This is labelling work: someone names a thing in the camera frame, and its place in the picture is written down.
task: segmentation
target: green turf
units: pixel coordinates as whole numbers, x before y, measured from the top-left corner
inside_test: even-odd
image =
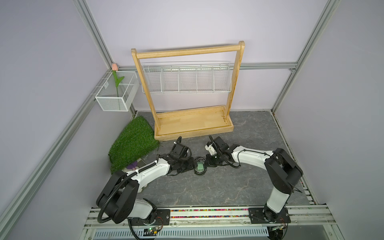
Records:
[[[138,158],[148,154],[159,146],[152,127],[142,116],[134,118],[121,132],[111,149],[111,173],[121,170]]]

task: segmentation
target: white panel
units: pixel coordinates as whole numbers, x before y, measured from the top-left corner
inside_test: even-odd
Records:
[[[108,151],[131,118],[96,103],[21,216],[8,240],[79,239],[110,177]]]
[[[326,0],[88,0],[101,35],[121,66],[140,51],[245,41],[244,63],[296,61]],[[234,61],[230,53],[160,61]]]
[[[106,66],[71,0],[0,5],[1,214]]]
[[[241,70],[239,73],[232,110],[271,109],[287,80],[287,69]],[[227,93],[205,94],[152,94],[157,111],[181,110],[224,105]],[[137,91],[133,105],[137,110],[150,111],[144,93]]]
[[[341,1],[276,113],[348,240],[383,238],[383,13],[383,1]]]

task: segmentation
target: wooden rack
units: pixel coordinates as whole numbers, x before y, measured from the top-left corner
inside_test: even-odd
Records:
[[[229,117],[229,112],[232,105],[233,95],[235,93],[236,82],[240,70],[241,60],[243,58],[244,48],[244,41],[240,41],[237,45],[156,51],[147,53],[138,53],[135,48],[132,49],[133,61],[135,62],[137,72],[140,76],[143,89],[147,96],[149,107],[151,108],[151,112],[155,120],[155,139],[167,141],[177,139],[179,136],[182,136],[183,138],[197,137],[233,131],[233,123]],[[144,71],[140,63],[140,59],[206,53],[223,53],[230,51],[236,51],[237,53],[231,79],[232,88],[228,93],[226,105],[194,108],[159,114],[156,113],[151,93],[149,92],[148,84],[145,79]]]

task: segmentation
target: white wire basket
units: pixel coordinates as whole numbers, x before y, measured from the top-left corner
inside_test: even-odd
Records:
[[[116,75],[118,78],[124,76],[117,89],[111,72],[95,98],[103,111],[126,112],[140,84],[136,72],[116,71]]]
[[[229,62],[142,63],[151,93],[228,93]]]

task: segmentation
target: pink tulip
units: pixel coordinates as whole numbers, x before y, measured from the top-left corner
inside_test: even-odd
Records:
[[[118,65],[116,63],[112,64],[112,70],[113,71],[118,71],[119,70]]]

